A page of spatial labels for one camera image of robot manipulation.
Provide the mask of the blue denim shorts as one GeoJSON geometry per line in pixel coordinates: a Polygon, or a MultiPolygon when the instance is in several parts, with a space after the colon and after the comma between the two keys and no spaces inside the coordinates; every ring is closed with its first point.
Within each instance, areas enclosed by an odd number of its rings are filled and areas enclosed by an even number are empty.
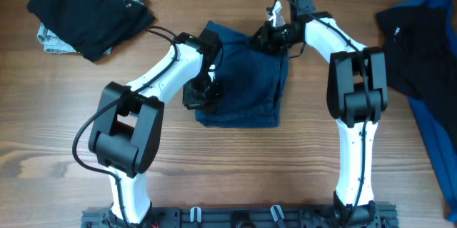
{"type": "Polygon", "coordinates": [[[280,124],[281,100],[288,78],[288,53],[252,49],[251,37],[213,21],[206,28],[222,40],[224,57],[216,70],[224,96],[213,112],[195,111],[205,127],[274,128],[280,124]]]}

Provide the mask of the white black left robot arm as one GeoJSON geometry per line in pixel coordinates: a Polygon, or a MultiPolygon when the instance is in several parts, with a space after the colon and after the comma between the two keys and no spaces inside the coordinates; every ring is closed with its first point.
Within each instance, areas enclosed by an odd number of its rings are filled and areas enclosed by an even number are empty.
{"type": "Polygon", "coordinates": [[[110,176],[114,203],[84,212],[82,227],[152,227],[146,171],[159,150],[166,104],[182,91],[187,109],[213,111],[223,96],[214,66],[223,51],[219,35],[204,29],[170,41],[166,56],[143,76],[126,85],[111,82],[102,91],[89,151],[110,176]]]}

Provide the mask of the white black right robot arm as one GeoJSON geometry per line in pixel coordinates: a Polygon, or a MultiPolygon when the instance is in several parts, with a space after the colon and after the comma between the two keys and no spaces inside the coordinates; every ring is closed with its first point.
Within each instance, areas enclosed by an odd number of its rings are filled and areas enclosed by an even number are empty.
{"type": "Polygon", "coordinates": [[[336,120],[340,166],[333,204],[320,218],[330,227],[376,227],[381,218],[371,186],[373,141],[388,104],[385,56],[350,38],[328,12],[317,12],[312,0],[287,0],[291,21],[275,0],[267,20],[251,43],[268,53],[295,44],[313,47],[329,64],[326,103],[336,120]]]}

